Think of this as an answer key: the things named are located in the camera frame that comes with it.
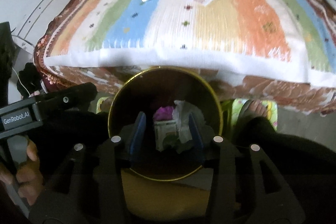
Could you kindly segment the person's left hand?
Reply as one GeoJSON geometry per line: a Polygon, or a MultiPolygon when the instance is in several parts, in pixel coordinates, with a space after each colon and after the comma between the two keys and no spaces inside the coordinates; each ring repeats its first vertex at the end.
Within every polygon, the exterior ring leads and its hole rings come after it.
{"type": "Polygon", "coordinates": [[[5,185],[12,185],[16,178],[19,184],[18,194],[20,198],[25,198],[27,203],[32,206],[44,188],[43,176],[39,170],[38,150],[31,140],[28,142],[26,153],[27,161],[18,169],[15,176],[1,163],[1,182],[5,185]]]}

